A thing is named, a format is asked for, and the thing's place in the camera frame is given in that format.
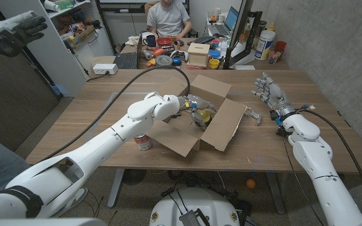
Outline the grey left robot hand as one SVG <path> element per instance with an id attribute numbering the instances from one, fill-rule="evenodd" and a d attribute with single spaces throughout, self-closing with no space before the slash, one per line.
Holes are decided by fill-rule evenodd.
<path id="1" fill-rule="evenodd" d="M 211 115 L 207 114 L 208 117 L 204 117 L 199 111 L 210 109 L 217 112 L 218 109 L 210 102 L 196 96 L 189 94 L 188 96 L 178 96 L 180 104 L 179 111 L 190 110 L 190 116 L 195 124 L 203 130 L 206 130 L 211 121 Z"/>

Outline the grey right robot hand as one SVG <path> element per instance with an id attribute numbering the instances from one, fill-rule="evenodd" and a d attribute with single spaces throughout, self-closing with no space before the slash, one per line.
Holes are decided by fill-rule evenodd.
<path id="1" fill-rule="evenodd" d="M 258 91 L 252 90 L 251 93 L 258 96 L 271 110 L 275 111 L 280 117 L 288 117 L 295 112 L 286 93 L 273 79 L 266 73 L 262 73 L 263 78 L 257 78 L 255 86 Z"/>

